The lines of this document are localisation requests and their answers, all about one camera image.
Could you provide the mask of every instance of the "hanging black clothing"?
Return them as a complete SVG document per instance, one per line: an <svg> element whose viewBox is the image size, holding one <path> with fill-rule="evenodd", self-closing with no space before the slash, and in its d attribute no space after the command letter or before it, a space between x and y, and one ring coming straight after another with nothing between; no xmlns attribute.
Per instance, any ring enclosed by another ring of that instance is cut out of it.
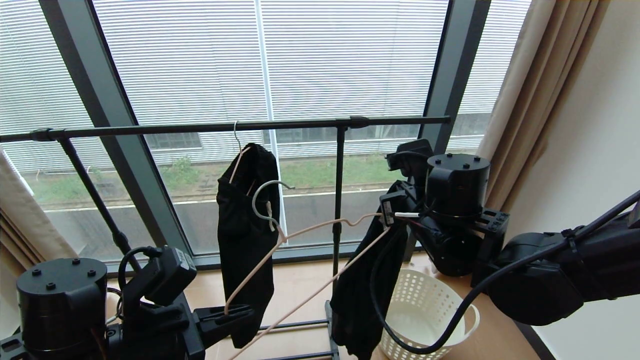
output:
<svg viewBox="0 0 640 360"><path fill-rule="evenodd" d="M218 179L218 243L226 299L278 240L278 231L270 228L269 221L257 217L251 207L256 189L267 181L278 179L276 159L255 143L249 143L247 148L233 181L229 179L238 156ZM274 219L280 219L280 191L276 184L260 192L256 208L262 215L270 214ZM273 262L269 259L231 302L232 305L250 305L255 311L249 326L231 334L236 348L245 346L256 335L272 296Z"/></svg>
<svg viewBox="0 0 640 360"><path fill-rule="evenodd" d="M398 182L391 186L388 193L397 191L396 184ZM351 259L371 244L383 230L381 220L374 218ZM356 355L359 360L370 359L382 337L383 328L371 302L369 280L374 262L390 241L394 244L382 259L376 279L376 298L386 316L406 248L407 231L403 224L396 222L378 243L338 278L331 297L331 336L336 344L346 346L349 354Z"/></svg>

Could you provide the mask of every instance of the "plastic basket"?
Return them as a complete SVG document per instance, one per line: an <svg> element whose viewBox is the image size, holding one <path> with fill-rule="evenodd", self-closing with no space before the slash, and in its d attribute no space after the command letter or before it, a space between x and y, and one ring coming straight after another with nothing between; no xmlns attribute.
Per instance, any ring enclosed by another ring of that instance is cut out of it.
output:
<svg viewBox="0 0 640 360"><path fill-rule="evenodd" d="M399 338L413 347L427 347L436 342L462 302L462 298L444 282L415 270L400 270L393 297L387 311L387 323ZM393 360L435 360L464 341L480 324L480 313L471 305L475 322L465 332L464 318L445 345L431 354L413 354L398 345L382 331L380 348Z"/></svg>

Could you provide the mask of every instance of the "gray pavement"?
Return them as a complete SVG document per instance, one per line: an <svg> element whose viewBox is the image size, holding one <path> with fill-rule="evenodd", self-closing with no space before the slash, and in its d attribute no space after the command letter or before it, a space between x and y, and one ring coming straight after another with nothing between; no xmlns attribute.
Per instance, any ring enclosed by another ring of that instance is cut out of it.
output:
<svg viewBox="0 0 640 360"><path fill-rule="evenodd" d="M378 208L378 197L383 193L384 191L343 193L342 216L353 222L364 214L374 213ZM333 219L334 194L294 195L285 197L284 204L289 233ZM132 247L153 244L134 207L115 207L109 210L120 230L127 235ZM175 205L175 210L196 254L218 251L217 203L213 201L178 203ZM109 229L96 209L50 211L47 215L62 236L77 249L82 248L81 256L104 261L122 257L113 245ZM342 241L362 239L370 222L370 219L365 219L356 227L344 225ZM332 227L329 225L295 237L289 240L289 245L310 245L332 241Z"/></svg>

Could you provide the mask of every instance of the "wooden floor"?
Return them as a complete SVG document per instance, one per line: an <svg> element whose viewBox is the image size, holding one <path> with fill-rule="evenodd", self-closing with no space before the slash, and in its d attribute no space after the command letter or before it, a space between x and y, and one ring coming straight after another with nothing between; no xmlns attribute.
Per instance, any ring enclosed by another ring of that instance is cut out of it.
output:
<svg viewBox="0 0 640 360"><path fill-rule="evenodd" d="M404 266L425 274L431 273L431 264L425 254L414 255L412 262ZM288 312L290 308L307 298L309 294L317 290L331 277L331 272L330 261L277 265L274 268L275 294L264 315L263 324L270 325ZM445 281L462 297L469 291L468 279L466 278L450 278L441 275L437 277ZM185 290L185 295L192 309L224 305L225 298L220 272L198 273L196 279ZM331 286L286 319L285 323L325 318L324 302L330 297ZM480 310L480 326L469 339L456 345L444 357L445 360L538 359L538 356L513 321L496 309L486 295L481 295L474 301L474 304ZM112 313L114 305L115 299L110 297L108 314ZM328 350L329 337L326 327L280 331L264 336L243 352L238 357L238 360L257 360ZM237 349L233 347L231 340L227 338L207 351L207 360L227 360L235 352L237 352ZM356 357L349 356L345 348L340 348L340 359L351 360L356 359ZM387 358L379 349L376 349L372 359L384 360Z"/></svg>

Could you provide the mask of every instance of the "clothing rack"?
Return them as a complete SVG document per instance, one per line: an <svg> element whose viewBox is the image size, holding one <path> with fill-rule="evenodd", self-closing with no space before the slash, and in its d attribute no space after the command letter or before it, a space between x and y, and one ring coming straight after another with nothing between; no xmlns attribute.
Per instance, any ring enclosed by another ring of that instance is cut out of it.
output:
<svg viewBox="0 0 640 360"><path fill-rule="evenodd" d="M335 218L341 217L342 208L342 173L344 165L344 142L345 134L348 129L359 129L367 126L375 125L411 125L411 124L450 124L451 119L446 117L384 117L370 119L367 117L351 117L349 119L337 120L318 120L318 121L283 121L283 122L237 122L222 124L187 124L187 125L166 125L166 126L123 126L123 127L89 127L81 129L37 129L29 133L0 135L0 143L37 141L37 142L58 142L69 160L74 166L82 180L84 187L87 189L90 197L95 203L100 215L107 223L109 230L113 234L113 242L120 249L122 254L126 254L131 250L126 235L119 230L107 207L98 194L89 173L87 173L75 147L70 139L72 138L88 138L102 136L121 136L121 135L151 135L163 133L214 133L223 131L251 131L251 130L271 130L271 129L310 129L319 127L335 127L337 130L337 151L336 151L336 168L335 168ZM333 275L338 272L338 260L340 255L340 236L342 233L342 224L333 225ZM131 257L129 264L134 271L140 269L140 264L134 256ZM335 291L336 282L333 282L333 290ZM177 301L181 301L188 308L186 298L179 297ZM331 357L332 360L339 360L340 355L338 346L331 338L332 326L332 310L329 302L324 303L326 318L323 320L312 320L307 322L285 323L276 326L276 329L293 329L297 327L310 327L315 325L327 325L329 333L330 349L326 352L300 354L295 356L278 357L266 360L297 360L297 359L313 359L318 357Z"/></svg>

